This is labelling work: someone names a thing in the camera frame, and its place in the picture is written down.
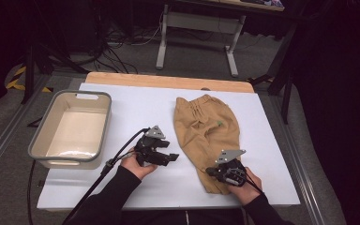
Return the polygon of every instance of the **table leg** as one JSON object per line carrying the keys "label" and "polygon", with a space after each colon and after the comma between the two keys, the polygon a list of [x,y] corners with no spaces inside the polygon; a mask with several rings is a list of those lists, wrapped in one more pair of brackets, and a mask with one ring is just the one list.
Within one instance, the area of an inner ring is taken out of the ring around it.
{"label": "table leg", "polygon": [[233,58],[233,50],[235,49],[236,42],[238,41],[238,38],[241,34],[242,27],[244,26],[246,16],[241,16],[239,18],[239,24],[236,26],[235,33],[233,34],[232,44],[231,46],[226,46],[226,54],[227,54],[227,60],[229,62],[231,75],[233,77],[238,77],[238,70],[236,69],[235,60]]}
{"label": "table leg", "polygon": [[162,25],[161,25],[161,40],[159,50],[157,53],[157,65],[156,69],[163,69],[163,62],[165,61],[166,52],[166,29],[168,27],[168,5],[165,5],[163,9]]}

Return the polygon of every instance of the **brown fabric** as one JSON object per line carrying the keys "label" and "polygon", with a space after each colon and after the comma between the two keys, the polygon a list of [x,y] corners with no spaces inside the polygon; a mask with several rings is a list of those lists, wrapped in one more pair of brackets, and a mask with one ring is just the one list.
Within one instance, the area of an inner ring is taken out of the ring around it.
{"label": "brown fabric", "polygon": [[220,99],[204,95],[176,100],[174,130],[180,147],[194,164],[208,193],[229,194],[227,186],[209,176],[222,149],[239,149],[239,126],[232,110]]}

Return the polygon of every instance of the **white plastic tub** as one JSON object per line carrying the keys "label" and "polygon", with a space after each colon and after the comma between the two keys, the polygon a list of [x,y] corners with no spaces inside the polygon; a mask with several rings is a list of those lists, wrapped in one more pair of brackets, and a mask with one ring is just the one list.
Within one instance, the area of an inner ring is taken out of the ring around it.
{"label": "white plastic tub", "polygon": [[111,97],[103,92],[58,92],[28,148],[47,168],[95,169],[111,114]]}

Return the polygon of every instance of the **wooden board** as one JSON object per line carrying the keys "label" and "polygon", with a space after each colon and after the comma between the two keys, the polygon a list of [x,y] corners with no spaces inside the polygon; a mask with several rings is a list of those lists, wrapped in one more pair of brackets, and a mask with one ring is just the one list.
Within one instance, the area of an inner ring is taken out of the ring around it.
{"label": "wooden board", "polygon": [[211,91],[254,93],[253,86],[248,82],[230,82],[124,73],[91,72],[87,75],[85,82],[124,86],[167,87],[188,90],[209,89]]}

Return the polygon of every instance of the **metal bracket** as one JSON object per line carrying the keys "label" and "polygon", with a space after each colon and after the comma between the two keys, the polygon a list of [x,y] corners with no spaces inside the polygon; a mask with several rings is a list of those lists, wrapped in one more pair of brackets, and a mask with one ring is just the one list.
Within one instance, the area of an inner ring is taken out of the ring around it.
{"label": "metal bracket", "polygon": [[220,156],[218,156],[218,159],[216,160],[216,164],[222,164],[229,162],[242,154],[246,153],[247,150],[244,149],[237,149],[237,150],[221,150]]}

